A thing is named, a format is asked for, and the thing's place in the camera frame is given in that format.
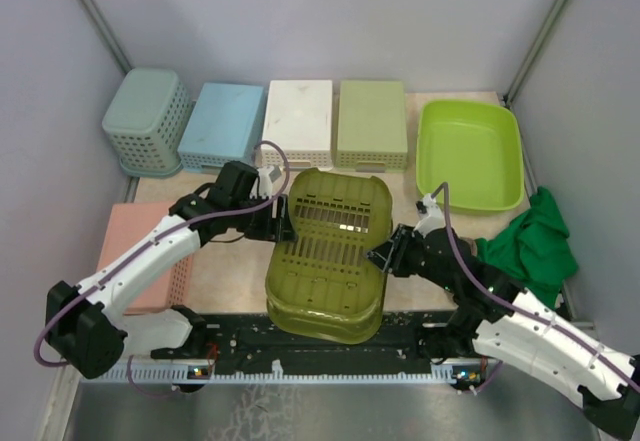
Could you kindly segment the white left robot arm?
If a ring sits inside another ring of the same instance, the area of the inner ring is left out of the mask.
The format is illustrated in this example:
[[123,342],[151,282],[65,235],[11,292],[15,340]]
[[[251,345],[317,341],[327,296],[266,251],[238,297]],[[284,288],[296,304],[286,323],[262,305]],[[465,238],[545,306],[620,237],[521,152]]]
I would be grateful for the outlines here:
[[288,197],[270,188],[267,169],[228,162],[215,181],[181,197],[116,261],[76,285],[55,284],[46,298],[36,361],[48,363],[41,355],[42,345],[48,344],[62,364],[95,379],[130,356],[201,355],[208,345],[202,315],[180,304],[151,314],[126,312],[162,274],[230,229],[249,240],[295,240]]

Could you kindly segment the green plastic tub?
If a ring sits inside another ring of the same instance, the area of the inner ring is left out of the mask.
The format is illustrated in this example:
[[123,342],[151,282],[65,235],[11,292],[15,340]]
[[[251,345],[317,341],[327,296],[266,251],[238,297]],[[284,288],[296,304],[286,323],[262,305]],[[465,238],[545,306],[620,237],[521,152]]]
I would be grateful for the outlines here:
[[393,197],[378,177],[299,173],[289,189],[297,238],[276,244],[265,280],[281,330],[359,344],[379,329],[387,276],[366,257],[391,235]]

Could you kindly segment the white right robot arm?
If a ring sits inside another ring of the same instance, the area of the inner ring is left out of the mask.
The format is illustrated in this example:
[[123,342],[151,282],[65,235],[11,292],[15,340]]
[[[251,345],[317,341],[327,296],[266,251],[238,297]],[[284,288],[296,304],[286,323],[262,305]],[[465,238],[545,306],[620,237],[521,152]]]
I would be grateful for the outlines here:
[[384,273],[419,276],[452,295],[457,308],[447,324],[422,329],[421,354],[438,361],[493,358],[565,396],[599,430],[632,438],[639,421],[637,356],[591,338],[443,228],[422,235],[401,225],[366,257]]

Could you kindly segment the pink perforated basket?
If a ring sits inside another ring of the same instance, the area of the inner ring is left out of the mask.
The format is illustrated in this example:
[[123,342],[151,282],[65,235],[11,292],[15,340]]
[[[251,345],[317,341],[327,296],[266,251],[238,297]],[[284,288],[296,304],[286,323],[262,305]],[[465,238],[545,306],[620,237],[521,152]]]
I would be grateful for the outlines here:
[[[101,270],[107,267],[139,242],[168,214],[170,206],[170,202],[115,204],[97,268]],[[184,305],[190,287],[192,265],[192,255],[175,263],[135,299],[126,314],[156,313],[174,305]]]

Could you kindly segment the pale green perforated basket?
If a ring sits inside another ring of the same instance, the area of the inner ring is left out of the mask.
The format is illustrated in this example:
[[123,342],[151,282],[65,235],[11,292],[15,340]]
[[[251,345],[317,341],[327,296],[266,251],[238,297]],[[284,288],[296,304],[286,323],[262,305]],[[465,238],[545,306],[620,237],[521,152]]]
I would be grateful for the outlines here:
[[335,166],[401,172],[408,163],[404,84],[389,80],[340,83]]

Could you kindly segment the large teal perforated basket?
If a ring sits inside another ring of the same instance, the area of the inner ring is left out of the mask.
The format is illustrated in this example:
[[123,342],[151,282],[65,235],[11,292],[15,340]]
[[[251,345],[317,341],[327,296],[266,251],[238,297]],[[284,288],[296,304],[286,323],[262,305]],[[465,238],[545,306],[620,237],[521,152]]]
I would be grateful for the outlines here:
[[124,77],[102,120],[122,170],[166,178],[182,168],[177,152],[193,104],[177,73],[134,68]]

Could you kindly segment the white basket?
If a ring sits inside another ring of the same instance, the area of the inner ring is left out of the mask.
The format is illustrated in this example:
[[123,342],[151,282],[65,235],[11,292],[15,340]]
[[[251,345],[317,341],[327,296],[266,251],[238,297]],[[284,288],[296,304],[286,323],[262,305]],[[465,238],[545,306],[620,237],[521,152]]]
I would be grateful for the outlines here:
[[332,126],[330,80],[270,82],[262,138],[277,144],[293,169],[333,167]]

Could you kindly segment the green tub lid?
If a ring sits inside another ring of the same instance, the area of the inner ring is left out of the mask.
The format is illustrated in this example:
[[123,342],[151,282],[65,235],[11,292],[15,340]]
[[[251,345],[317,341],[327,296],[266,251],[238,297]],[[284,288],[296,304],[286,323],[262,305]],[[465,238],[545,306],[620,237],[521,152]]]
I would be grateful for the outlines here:
[[427,103],[418,125],[415,178],[423,195],[446,182],[450,206],[458,211],[493,213],[518,207],[525,186],[515,115],[479,101]]

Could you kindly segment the light blue perforated basket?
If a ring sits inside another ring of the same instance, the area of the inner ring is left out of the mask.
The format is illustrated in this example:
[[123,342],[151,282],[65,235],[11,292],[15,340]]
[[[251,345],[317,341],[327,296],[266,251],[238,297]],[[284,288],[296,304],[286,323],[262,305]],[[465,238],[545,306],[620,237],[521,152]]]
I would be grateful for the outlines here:
[[205,83],[178,146],[183,168],[204,173],[229,161],[251,163],[266,101],[263,86]]

